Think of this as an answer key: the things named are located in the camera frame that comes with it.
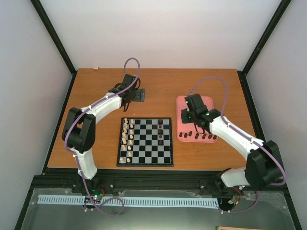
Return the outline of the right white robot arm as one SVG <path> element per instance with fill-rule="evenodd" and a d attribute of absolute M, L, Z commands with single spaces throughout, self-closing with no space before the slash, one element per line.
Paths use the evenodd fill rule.
<path fill-rule="evenodd" d="M 225 187 L 251 186 L 257 190 L 286 183 L 285 171 L 275 158 L 279 153 L 278 145 L 273 141 L 263 141 L 249 135 L 235 126 L 216 109 L 209 110 L 199 94 L 190 94 L 184 98 L 186 109 L 181 111 L 184 124 L 193 124 L 210 134 L 224 140 L 237 150 L 246 160 L 246 166 L 228 169 L 215 179 L 219 190 Z"/>

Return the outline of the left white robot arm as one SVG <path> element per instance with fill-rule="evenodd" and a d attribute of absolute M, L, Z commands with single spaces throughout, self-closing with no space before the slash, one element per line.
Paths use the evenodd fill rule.
<path fill-rule="evenodd" d="M 140 85 L 141 80 L 137 76 L 125 74 L 123 82 L 116 84 L 98 101 L 81 109 L 73 107 L 68 111 L 62 140 L 66 150 L 72 152 L 78 174 L 85 178 L 83 187 L 89 193 L 96 192 L 100 187 L 100 181 L 94 177 L 97 167 L 92 154 L 96 124 L 115 110 L 123 107 L 126 111 L 133 101 L 143 102 Z"/>

